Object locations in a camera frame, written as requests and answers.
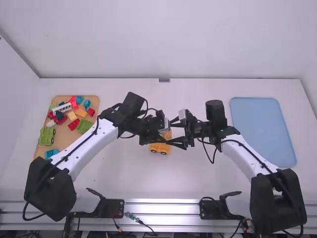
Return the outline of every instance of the green lego brick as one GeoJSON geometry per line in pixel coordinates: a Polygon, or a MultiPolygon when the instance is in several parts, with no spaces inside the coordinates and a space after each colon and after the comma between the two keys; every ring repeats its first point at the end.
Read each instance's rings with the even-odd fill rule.
{"type": "Polygon", "coordinates": [[[52,104],[50,105],[50,110],[52,110],[53,108],[56,108],[56,104],[54,104],[54,103],[52,103],[52,104]]]}
{"type": "Polygon", "coordinates": [[[43,127],[39,138],[39,145],[52,145],[54,143],[54,135],[56,130],[53,127],[43,127]]]}
{"type": "Polygon", "coordinates": [[[87,132],[87,130],[89,130],[91,127],[93,126],[93,123],[89,120],[86,119],[81,119],[78,126],[76,127],[76,129],[81,132],[82,134],[84,134],[85,132],[87,132]]]}

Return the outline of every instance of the yellow toy car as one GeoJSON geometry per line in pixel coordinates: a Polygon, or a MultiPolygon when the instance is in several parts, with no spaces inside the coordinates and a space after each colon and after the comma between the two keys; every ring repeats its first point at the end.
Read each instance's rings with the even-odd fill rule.
{"type": "MultiPolygon", "coordinates": [[[[163,132],[161,136],[166,139],[170,140],[172,138],[172,131],[169,130],[167,132],[163,132]]],[[[165,143],[152,143],[150,144],[150,151],[153,153],[161,153],[162,155],[168,155],[171,150],[171,145],[167,145],[165,143]]]]}

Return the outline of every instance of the lego brick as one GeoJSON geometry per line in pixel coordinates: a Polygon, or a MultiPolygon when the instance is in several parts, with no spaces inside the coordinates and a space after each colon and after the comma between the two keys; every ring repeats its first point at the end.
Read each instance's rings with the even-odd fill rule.
{"type": "Polygon", "coordinates": [[[78,126],[80,122],[80,119],[76,119],[75,121],[71,122],[70,124],[68,124],[68,127],[71,131],[73,131],[74,129],[76,129],[76,127],[78,126]]]}
{"type": "Polygon", "coordinates": [[[52,110],[53,108],[56,108],[56,104],[54,103],[50,104],[50,110],[52,110]]]}
{"type": "Polygon", "coordinates": [[[71,102],[75,102],[75,100],[76,100],[76,96],[72,96],[70,99],[69,99],[69,103],[71,103],[71,102]]]}
{"type": "Polygon", "coordinates": [[[46,123],[45,125],[47,126],[47,127],[52,127],[52,126],[54,126],[56,123],[55,123],[55,121],[54,120],[50,120],[48,123],[46,123]]]}
{"type": "Polygon", "coordinates": [[[81,97],[81,96],[76,96],[76,102],[77,102],[78,104],[81,104],[83,101],[84,101],[84,98],[83,98],[83,97],[81,97]]]}
{"type": "Polygon", "coordinates": [[[75,110],[75,114],[79,115],[79,116],[81,116],[83,118],[86,118],[88,116],[88,113],[86,111],[82,110],[82,109],[75,110]]]}
{"type": "Polygon", "coordinates": [[[56,130],[52,127],[43,127],[39,138],[39,145],[49,146],[54,143],[56,130]]]}
{"type": "Polygon", "coordinates": [[[85,132],[87,132],[91,127],[93,126],[93,123],[89,120],[86,119],[82,119],[80,120],[78,126],[77,126],[77,130],[79,132],[81,132],[82,134],[84,134],[85,132]]]}
{"type": "Polygon", "coordinates": [[[87,112],[88,112],[88,114],[89,114],[91,117],[93,117],[94,114],[95,114],[95,110],[92,109],[92,108],[88,108],[87,112]]]}
{"type": "Polygon", "coordinates": [[[53,155],[58,154],[60,151],[58,149],[52,149],[52,150],[48,150],[45,152],[45,160],[48,160],[50,157],[52,157],[53,155]]]}
{"type": "Polygon", "coordinates": [[[84,101],[84,108],[87,110],[87,109],[90,107],[90,104],[91,104],[90,100],[89,100],[89,99],[86,99],[86,100],[84,101]]]}
{"type": "Polygon", "coordinates": [[[69,111],[71,110],[72,106],[71,106],[71,103],[65,103],[64,105],[61,105],[59,107],[56,107],[56,108],[53,108],[53,115],[55,116],[56,115],[56,112],[59,111],[59,112],[66,112],[66,111],[69,111]]]}
{"type": "Polygon", "coordinates": [[[75,112],[69,112],[69,113],[67,113],[67,115],[71,121],[75,121],[77,119],[75,112]]]}
{"type": "Polygon", "coordinates": [[[57,125],[61,125],[64,121],[67,120],[67,116],[64,113],[62,114],[64,117],[62,119],[58,119],[56,116],[53,115],[53,111],[50,111],[48,113],[48,118],[54,120],[57,125]]]}
{"type": "MultiPolygon", "coordinates": [[[[172,130],[163,132],[161,135],[164,139],[170,140],[172,138],[172,130]]],[[[150,151],[153,153],[168,155],[171,151],[171,145],[167,145],[165,143],[152,143],[150,144],[150,151]]]]}
{"type": "Polygon", "coordinates": [[[79,108],[76,101],[72,101],[71,102],[71,106],[73,107],[73,109],[78,109],[79,108]]]}

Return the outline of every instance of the white wall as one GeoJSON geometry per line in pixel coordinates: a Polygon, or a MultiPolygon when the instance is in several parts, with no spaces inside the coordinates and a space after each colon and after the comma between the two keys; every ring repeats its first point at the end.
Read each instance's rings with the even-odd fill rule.
{"type": "Polygon", "coordinates": [[[315,0],[0,0],[42,77],[301,78],[317,113],[315,0]]]}
{"type": "Polygon", "coordinates": [[[0,39],[0,179],[38,80],[38,76],[11,46],[3,38],[0,39]]]}

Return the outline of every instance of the white lego brick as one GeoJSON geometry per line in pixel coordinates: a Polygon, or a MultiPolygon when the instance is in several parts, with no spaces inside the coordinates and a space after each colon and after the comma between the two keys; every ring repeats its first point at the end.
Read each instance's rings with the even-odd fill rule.
{"type": "Polygon", "coordinates": [[[48,123],[45,124],[47,127],[52,127],[53,125],[55,125],[55,121],[54,120],[50,120],[48,123]]]}

